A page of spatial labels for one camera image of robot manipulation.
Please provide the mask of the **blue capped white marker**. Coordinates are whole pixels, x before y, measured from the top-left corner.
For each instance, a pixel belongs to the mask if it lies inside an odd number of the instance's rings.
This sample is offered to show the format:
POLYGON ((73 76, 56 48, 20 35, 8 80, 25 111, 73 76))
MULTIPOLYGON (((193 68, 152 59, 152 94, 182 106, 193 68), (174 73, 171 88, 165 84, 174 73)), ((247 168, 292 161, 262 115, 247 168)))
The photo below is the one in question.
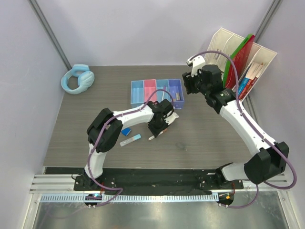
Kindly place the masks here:
POLYGON ((137 135, 135 135, 135 136, 133 136, 133 137, 131 137, 131 138, 128 138, 128 139, 126 139, 126 140, 120 142, 120 146, 123 147, 123 146, 125 146, 125 145, 127 145, 127 144, 130 144, 130 143, 132 143, 132 142, 134 142, 134 141, 136 141, 136 140, 139 140, 139 139, 141 139, 141 135, 140 135, 140 134, 137 134, 137 135))

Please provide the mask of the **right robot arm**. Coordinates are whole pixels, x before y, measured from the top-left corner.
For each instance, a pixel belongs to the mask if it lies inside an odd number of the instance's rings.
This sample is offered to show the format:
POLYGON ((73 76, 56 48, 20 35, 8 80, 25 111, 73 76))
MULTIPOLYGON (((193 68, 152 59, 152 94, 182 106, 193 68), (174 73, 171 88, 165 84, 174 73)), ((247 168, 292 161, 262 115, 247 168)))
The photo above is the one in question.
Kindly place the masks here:
POLYGON ((227 188, 233 180, 248 179, 259 185, 291 167, 289 147, 277 142, 247 113, 232 89, 223 87, 221 71, 217 65, 208 64, 195 74, 182 75, 188 94, 201 93, 207 104, 224 118, 246 144, 251 159, 245 163, 230 163, 218 168, 216 185, 227 188))

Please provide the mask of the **blue pencil sharpener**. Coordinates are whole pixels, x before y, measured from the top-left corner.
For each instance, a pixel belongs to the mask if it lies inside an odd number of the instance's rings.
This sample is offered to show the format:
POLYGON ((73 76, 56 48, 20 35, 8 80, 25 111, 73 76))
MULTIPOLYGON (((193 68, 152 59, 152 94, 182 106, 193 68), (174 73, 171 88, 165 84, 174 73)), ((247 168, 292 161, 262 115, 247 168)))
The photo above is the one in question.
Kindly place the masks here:
POLYGON ((130 128, 125 128, 121 131, 121 133, 124 135, 124 136, 128 136, 130 133, 131 133, 131 129, 130 128))

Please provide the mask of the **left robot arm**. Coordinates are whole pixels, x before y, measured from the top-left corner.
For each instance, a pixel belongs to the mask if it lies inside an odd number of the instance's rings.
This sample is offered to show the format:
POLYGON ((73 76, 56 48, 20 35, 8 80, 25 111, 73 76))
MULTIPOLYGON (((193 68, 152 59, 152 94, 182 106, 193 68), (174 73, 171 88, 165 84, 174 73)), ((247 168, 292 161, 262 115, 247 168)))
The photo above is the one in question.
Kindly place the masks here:
POLYGON ((147 123, 152 135, 158 137, 177 118, 178 114, 167 99, 160 103, 149 101, 125 111, 102 109, 87 129, 90 150, 85 166, 85 185, 90 190, 97 190, 101 186, 100 176, 107 152, 116 145, 122 130, 147 123))

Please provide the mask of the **beige worn eraser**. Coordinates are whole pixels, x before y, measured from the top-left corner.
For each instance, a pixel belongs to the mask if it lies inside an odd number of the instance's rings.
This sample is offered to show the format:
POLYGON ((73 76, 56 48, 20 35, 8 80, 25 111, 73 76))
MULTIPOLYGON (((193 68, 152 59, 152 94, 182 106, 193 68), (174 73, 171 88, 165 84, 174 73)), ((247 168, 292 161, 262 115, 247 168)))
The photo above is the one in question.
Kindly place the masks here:
POLYGON ((180 93, 176 93, 175 95, 176 95, 176 101, 180 101, 181 100, 180 93))

